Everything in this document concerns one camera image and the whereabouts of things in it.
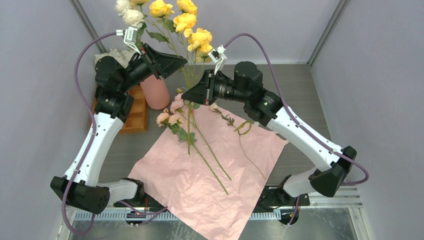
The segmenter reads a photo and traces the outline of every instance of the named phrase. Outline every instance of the yellow rose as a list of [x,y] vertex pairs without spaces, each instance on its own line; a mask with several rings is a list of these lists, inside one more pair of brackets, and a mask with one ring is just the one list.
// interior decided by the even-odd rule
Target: yellow rose
[[[179,16],[174,17],[173,26],[175,32],[181,33],[182,30],[188,30],[195,26],[197,22],[196,15],[190,13],[183,13]],[[184,36],[187,38],[193,31],[184,31]]]
[[164,0],[156,0],[152,2],[149,6],[150,15],[155,18],[162,18],[165,16],[169,16],[175,13],[174,11],[171,10],[172,7],[173,6],[171,4],[166,4]]
[[212,34],[208,30],[199,27],[187,40],[189,43],[187,49],[191,52],[200,46],[209,44],[212,41]]
[[209,43],[200,46],[196,49],[196,62],[197,63],[210,63],[212,59],[209,57],[209,53],[214,49]]
[[129,3],[131,4],[131,6],[134,6],[134,5],[143,5],[143,4],[146,4],[148,1],[150,1],[150,0],[129,0]]
[[176,5],[182,13],[194,14],[198,13],[198,7],[192,2],[192,0],[178,0]]

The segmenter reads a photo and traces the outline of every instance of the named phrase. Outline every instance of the artificial flower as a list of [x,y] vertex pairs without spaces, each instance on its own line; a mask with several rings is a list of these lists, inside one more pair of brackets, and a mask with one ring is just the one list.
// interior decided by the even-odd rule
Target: artificial flower
[[209,53],[214,49],[209,43],[202,45],[196,49],[196,62],[197,63],[210,63],[212,59]]
[[159,114],[159,116],[157,116],[156,118],[156,124],[159,127],[164,126],[164,123],[166,120],[168,120],[168,118],[170,117],[170,114],[167,112],[162,112],[161,114]]
[[123,21],[136,28],[141,28],[143,25],[143,19],[145,16],[142,12],[134,10],[134,9],[128,9],[125,11],[125,14],[122,16]]
[[182,93],[177,94],[177,95],[174,97],[174,101],[180,101],[180,102],[182,102],[182,101],[183,101],[183,99],[181,98],[181,96],[182,96],[182,95],[183,95]]
[[185,38],[188,38],[188,37],[190,37],[190,35],[193,33],[193,29],[191,29],[191,28],[186,28],[186,29],[184,29],[184,37]]
[[212,34],[208,30],[199,27],[187,40],[189,43],[187,49],[191,52],[200,46],[209,44],[212,41]]
[[130,1],[116,0],[115,11],[118,12],[119,16],[122,17],[128,9],[130,9]]
[[150,15],[155,18],[162,18],[165,16],[169,16],[173,13],[172,11],[172,5],[169,3],[165,3],[164,0],[156,0],[152,2],[149,6],[150,9]]
[[173,26],[175,27],[175,32],[181,33],[182,30],[188,30],[193,28],[196,22],[197,22],[196,15],[191,13],[183,13],[179,16],[174,17]]
[[184,103],[182,101],[173,101],[170,107],[171,113],[175,114],[175,111],[179,108],[182,108],[183,106]]
[[183,121],[183,117],[182,117],[180,114],[176,113],[176,114],[171,115],[171,116],[169,117],[169,119],[168,119],[168,123],[169,123],[170,125],[174,125],[174,124],[177,124],[177,123],[179,123],[179,124],[183,124],[183,123],[184,123],[184,121]]
[[211,110],[211,111],[215,111],[216,109],[218,109],[218,104],[216,104],[215,102],[212,103],[212,105],[209,106],[209,110]]
[[192,0],[178,0],[176,1],[176,5],[183,13],[194,15],[198,13],[198,7],[192,2]]
[[146,4],[150,0],[129,0],[132,6],[139,5],[142,6],[143,4]]

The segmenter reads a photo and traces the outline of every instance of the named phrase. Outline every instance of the cable clip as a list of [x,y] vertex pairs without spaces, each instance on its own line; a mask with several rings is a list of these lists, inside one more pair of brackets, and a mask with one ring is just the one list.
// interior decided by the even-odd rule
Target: cable clip
[[122,30],[122,29],[116,30],[116,35],[117,36],[123,36],[124,35],[124,30]]

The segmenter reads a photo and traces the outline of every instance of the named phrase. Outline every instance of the gray wall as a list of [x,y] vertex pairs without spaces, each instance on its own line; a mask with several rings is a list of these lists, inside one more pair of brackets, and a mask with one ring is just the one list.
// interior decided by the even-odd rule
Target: gray wall
[[[0,239],[55,239],[61,201],[50,181],[64,174],[89,128],[73,73],[90,38],[67,0],[1,6]],[[79,75],[90,99],[96,52]]]
[[[114,10],[116,0],[80,0],[98,34],[125,28]],[[143,7],[148,13],[149,4]],[[174,5],[176,0],[165,0]],[[320,39],[339,0],[193,0],[198,6],[197,27],[213,34],[212,45],[218,47],[238,33],[256,36],[274,64],[306,63]],[[254,61],[266,63],[256,43],[243,37],[232,43],[225,53],[228,63]],[[157,43],[145,34],[145,42],[155,49],[169,52],[165,43]],[[106,49],[118,48],[118,39],[105,40]]]
[[378,240],[424,235],[423,23],[422,0],[352,0],[312,67],[333,140],[369,170],[358,189]]

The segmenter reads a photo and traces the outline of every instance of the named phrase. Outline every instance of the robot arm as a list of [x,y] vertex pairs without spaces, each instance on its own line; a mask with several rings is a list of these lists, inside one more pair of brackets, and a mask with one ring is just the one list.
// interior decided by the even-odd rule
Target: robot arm
[[[124,34],[124,42],[136,53],[126,68],[111,56],[105,56],[96,63],[95,81],[98,84],[94,114],[96,133],[83,165],[70,183],[71,187],[66,197],[68,205],[94,214],[100,214],[107,205],[117,201],[137,202],[144,197],[144,186],[141,181],[124,178],[118,182],[98,183],[106,154],[126,122],[134,102],[128,91],[151,75],[155,75],[158,79],[166,79],[187,63],[183,57],[157,52],[148,44],[144,44],[141,50],[137,49],[135,47],[137,29],[134,27],[130,26],[125,33],[117,31],[117,34]],[[50,183],[50,187],[60,199],[64,196],[71,176],[76,172],[77,165],[92,137],[92,131],[93,126],[64,176],[55,176]]]
[[333,197],[352,165],[334,153],[338,152],[354,160],[356,151],[350,146],[342,149],[292,112],[300,122],[299,125],[307,128],[318,139],[331,146],[333,152],[323,148],[299,125],[296,125],[284,108],[280,97],[263,88],[262,77],[262,72],[249,61],[239,62],[235,66],[234,79],[230,79],[220,70],[208,69],[204,71],[200,82],[184,93],[182,98],[203,105],[211,105],[217,98],[242,102],[244,112],[252,120],[284,136],[305,153],[316,167],[299,175],[287,176],[283,180],[279,187],[283,189],[286,202],[293,202],[294,198],[311,192]]

